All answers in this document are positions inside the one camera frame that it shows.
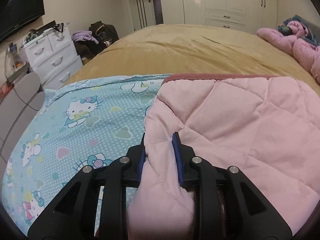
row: pink quilt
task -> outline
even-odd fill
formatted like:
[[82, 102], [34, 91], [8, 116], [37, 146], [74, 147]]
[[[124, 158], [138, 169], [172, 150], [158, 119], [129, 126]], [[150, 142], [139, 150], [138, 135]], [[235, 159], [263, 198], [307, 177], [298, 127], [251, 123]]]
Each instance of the pink quilt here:
[[178, 183], [176, 131], [212, 165], [238, 166], [294, 234], [320, 200], [320, 99], [304, 82], [172, 75], [145, 129], [147, 160], [128, 208], [130, 239], [190, 239], [194, 201]]
[[294, 57], [320, 84], [320, 46], [315, 47], [301, 38], [308, 33], [300, 22], [291, 21], [287, 26], [292, 29], [293, 35], [284, 36], [271, 28], [261, 28], [257, 35]]

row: mustard yellow bed sheet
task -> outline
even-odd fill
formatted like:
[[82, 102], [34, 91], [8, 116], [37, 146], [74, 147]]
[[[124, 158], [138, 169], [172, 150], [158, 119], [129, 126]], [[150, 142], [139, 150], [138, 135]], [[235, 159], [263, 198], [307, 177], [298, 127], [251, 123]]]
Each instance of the mustard yellow bed sheet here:
[[230, 73], [291, 76], [320, 87], [291, 56], [258, 36], [202, 25], [156, 25], [97, 55], [68, 84], [116, 75]]

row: television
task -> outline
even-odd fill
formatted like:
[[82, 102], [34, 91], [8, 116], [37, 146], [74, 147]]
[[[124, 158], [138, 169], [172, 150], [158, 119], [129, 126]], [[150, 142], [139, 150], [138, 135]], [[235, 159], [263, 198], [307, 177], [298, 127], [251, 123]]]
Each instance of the television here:
[[42, 15], [43, 0], [9, 0], [0, 13], [0, 43]]

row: beige wall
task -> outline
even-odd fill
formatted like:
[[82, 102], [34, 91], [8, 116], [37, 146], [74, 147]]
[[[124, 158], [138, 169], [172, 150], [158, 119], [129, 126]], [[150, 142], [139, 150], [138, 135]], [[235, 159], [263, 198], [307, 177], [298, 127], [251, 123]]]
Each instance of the beige wall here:
[[278, 24], [295, 14], [320, 26], [320, 16], [310, 0], [278, 0]]
[[52, 20], [57, 23], [70, 23], [68, 28], [71, 34], [79, 30], [88, 30], [91, 23], [100, 20], [105, 24], [114, 25], [120, 38], [133, 31], [128, 0], [44, 0], [44, 10], [44, 16], [0, 44], [0, 85], [5, 82], [5, 48], [11, 41], [21, 45], [30, 29], [39, 28]]

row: white drawer handle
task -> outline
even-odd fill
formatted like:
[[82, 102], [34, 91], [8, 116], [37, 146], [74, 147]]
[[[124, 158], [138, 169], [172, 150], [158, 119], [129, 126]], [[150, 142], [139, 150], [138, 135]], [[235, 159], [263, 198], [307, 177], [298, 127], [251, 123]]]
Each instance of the white drawer handle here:
[[57, 41], [63, 41], [64, 40], [64, 36], [57, 38]]
[[70, 72], [68, 72], [67, 75], [64, 78], [61, 78], [59, 81], [61, 83], [65, 83], [68, 81], [69, 78], [70, 78]]
[[52, 62], [51, 64], [54, 65], [55, 67], [60, 65], [62, 63], [63, 60], [63, 56], [61, 56], [59, 59], [57, 59], [56, 61]]
[[35, 55], [40, 55], [44, 50], [44, 47], [42, 47], [41, 49], [38, 49], [36, 52], [35, 52]]

